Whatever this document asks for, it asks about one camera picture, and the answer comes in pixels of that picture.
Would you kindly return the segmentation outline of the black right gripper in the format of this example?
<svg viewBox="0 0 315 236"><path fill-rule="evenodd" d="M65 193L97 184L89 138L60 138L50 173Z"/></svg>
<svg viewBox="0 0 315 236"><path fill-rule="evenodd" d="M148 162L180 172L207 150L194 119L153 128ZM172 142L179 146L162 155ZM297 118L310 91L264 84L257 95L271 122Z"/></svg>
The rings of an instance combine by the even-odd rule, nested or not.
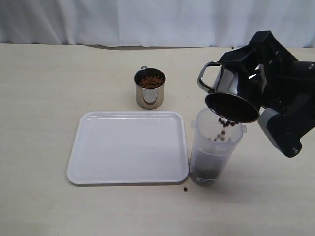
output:
<svg viewBox="0 0 315 236"><path fill-rule="evenodd" d="M284 156L298 155L301 138L315 126L314 62L298 61L271 31L258 31L246 46L223 54L219 63L246 73L263 65L267 86L258 124Z"/></svg>

